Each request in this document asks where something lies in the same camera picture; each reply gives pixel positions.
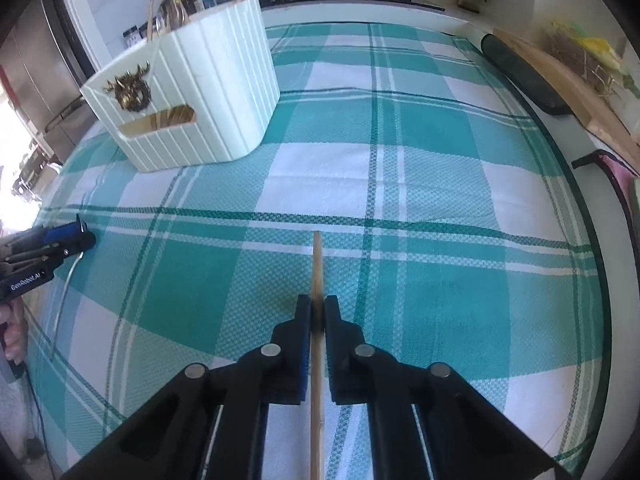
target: table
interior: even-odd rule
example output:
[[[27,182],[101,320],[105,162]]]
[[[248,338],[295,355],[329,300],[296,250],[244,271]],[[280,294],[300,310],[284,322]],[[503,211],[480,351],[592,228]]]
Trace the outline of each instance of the table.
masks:
[[[39,222],[79,212],[98,238],[52,362],[70,262],[28,297],[55,460],[70,467],[189,362],[267,341],[308,291],[320,229],[325,293],[367,341],[409,364],[448,362],[581,471],[610,341],[594,233],[553,140],[463,38],[373,23],[268,38],[282,97],[253,153],[141,174],[97,132],[46,199]],[[366,410],[328,397],[325,409],[327,478],[370,476]],[[265,478],[304,478],[307,421],[305,405],[271,410]]]

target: white ribbed container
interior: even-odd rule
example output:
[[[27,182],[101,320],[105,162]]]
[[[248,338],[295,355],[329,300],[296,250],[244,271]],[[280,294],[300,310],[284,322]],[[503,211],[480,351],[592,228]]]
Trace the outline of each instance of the white ribbed container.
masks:
[[[253,151],[280,98],[258,0],[230,2],[191,17],[111,61],[82,87],[82,95],[140,171],[228,162]],[[123,110],[107,80],[150,63],[143,76],[151,103],[143,112]],[[138,136],[123,124],[177,105],[189,105],[195,122]]]

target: human hand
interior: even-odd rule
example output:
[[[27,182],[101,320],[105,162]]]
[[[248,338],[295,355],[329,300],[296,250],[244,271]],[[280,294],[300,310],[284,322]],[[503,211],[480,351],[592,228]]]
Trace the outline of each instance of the human hand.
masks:
[[[24,307],[22,298],[9,301],[9,305],[0,305],[0,324],[8,324],[4,332],[4,355],[8,361],[14,361],[17,365],[27,356],[28,325],[24,319]]]

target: cable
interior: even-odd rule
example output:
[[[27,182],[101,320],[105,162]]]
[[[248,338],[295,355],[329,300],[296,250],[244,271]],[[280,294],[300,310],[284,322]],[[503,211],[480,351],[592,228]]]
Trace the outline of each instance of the cable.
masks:
[[[40,428],[42,429],[42,444],[44,446],[44,453],[47,455],[47,462],[49,462],[49,469],[51,471],[51,478],[56,480],[56,473],[53,469],[53,464],[51,463],[51,455],[49,454],[49,446],[47,445],[47,436],[44,432],[44,418],[42,416],[42,410],[40,409],[40,403],[38,402],[38,397],[36,397],[36,391],[33,388],[33,383],[31,382],[31,375],[29,373],[29,369],[27,368],[27,363],[24,364],[24,373],[27,376],[27,384],[29,385],[29,390],[31,391],[31,395],[33,396],[33,402],[36,405],[36,410],[38,410],[38,417],[40,418]]]

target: metal screw head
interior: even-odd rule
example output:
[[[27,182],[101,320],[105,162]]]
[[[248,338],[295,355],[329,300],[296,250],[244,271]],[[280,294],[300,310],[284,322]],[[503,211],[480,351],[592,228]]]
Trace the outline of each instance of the metal screw head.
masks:
[[[267,343],[260,348],[260,353],[267,357],[276,357],[280,353],[280,346],[276,343]]]
[[[431,373],[436,377],[449,377],[451,374],[451,368],[444,363],[434,363],[430,367]]]
[[[354,352],[356,352],[356,355],[360,357],[371,357],[376,353],[376,349],[371,345],[364,344],[356,346]]]
[[[199,379],[207,369],[200,363],[192,363],[184,369],[184,374],[190,379]]]

